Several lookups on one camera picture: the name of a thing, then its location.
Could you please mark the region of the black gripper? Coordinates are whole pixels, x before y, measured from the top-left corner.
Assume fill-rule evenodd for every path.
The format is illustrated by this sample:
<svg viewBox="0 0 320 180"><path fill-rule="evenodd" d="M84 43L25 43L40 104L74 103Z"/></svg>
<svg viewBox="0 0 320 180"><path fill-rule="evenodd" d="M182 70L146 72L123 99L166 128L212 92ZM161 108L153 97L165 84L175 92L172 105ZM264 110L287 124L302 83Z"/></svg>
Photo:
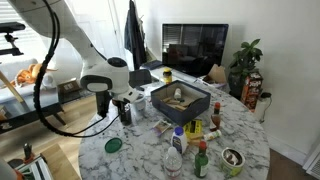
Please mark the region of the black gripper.
<svg viewBox="0 0 320 180"><path fill-rule="evenodd" d="M121 101L114 100L108 91L102 91L96 93L96 104L97 104L97 114L102 118L105 118L108 111L109 105L113 104L117 108L119 118L122 124L125 126L132 124L131 118L131 106L130 104L124 104Z"/></svg>

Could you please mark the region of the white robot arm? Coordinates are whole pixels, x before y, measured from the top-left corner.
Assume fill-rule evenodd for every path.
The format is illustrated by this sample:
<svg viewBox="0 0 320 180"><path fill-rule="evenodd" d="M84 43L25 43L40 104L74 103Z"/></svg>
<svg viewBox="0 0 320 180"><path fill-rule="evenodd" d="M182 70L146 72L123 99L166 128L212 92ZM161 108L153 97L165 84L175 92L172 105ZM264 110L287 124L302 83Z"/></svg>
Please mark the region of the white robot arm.
<svg viewBox="0 0 320 180"><path fill-rule="evenodd" d="M129 68L120 57L106 58L94 46L76 19L66 0L8 0L18 15L36 33L54 39L49 56L57 40L65 40L81 62L80 86L111 100L133 103L138 92L129 84Z"/></svg>

